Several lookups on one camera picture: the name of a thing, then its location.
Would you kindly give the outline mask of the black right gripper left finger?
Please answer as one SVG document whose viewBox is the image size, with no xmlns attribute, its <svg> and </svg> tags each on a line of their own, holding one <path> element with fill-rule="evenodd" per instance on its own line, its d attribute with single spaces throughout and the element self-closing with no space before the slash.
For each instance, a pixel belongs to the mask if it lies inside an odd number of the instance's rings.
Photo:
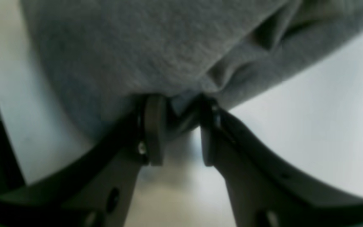
<svg viewBox="0 0 363 227">
<path fill-rule="evenodd" d="M 167 100 L 150 95 L 87 154 L 0 195 L 0 227 L 122 227 L 145 165 L 161 166 Z"/>
</svg>

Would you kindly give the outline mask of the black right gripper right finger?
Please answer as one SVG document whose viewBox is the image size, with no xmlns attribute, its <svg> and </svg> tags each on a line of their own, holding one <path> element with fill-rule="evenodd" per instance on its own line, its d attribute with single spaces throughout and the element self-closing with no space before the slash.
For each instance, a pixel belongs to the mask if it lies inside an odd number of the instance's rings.
<svg viewBox="0 0 363 227">
<path fill-rule="evenodd" d="M 271 151 L 214 99 L 200 101 L 204 163 L 224 178 L 238 227 L 363 227 L 363 198 Z"/>
</svg>

